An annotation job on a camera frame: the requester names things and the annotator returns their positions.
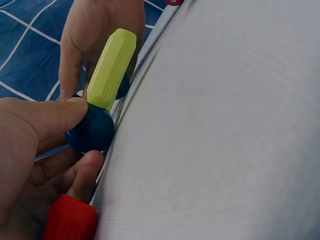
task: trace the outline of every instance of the fingernail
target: fingernail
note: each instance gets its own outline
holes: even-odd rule
[[[77,105],[78,108],[87,108],[88,104],[86,100],[84,100],[82,97],[73,97],[67,100],[67,102],[73,102]]]
[[[67,92],[60,88],[60,99],[61,101],[67,101],[70,97],[68,96]]]

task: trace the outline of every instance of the red plastic part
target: red plastic part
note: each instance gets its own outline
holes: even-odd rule
[[[184,0],[165,0],[165,2],[170,6],[179,6],[184,2]]]
[[[42,240],[93,240],[97,226],[94,207],[62,194],[50,209]]]

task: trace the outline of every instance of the yellow-green handle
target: yellow-green handle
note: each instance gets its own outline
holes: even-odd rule
[[[110,111],[136,50],[137,36],[117,29],[108,39],[87,89],[87,102]]]

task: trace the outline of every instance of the white fabric surface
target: white fabric surface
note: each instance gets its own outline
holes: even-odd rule
[[[123,115],[96,239],[320,239],[319,25],[318,0],[186,0]]]

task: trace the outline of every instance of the hand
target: hand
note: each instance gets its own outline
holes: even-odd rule
[[[143,44],[145,18],[144,0],[75,0],[61,37],[61,100],[65,101],[76,93],[85,61],[88,66],[83,96],[86,97],[88,83],[101,52],[109,36],[119,28],[137,36],[136,51],[127,70],[130,76]]]
[[[86,101],[78,97],[65,102],[0,99],[0,239],[41,239],[51,204],[61,194],[90,201],[104,161],[99,151],[81,158],[68,148],[35,160],[63,146],[63,133],[86,112]]]

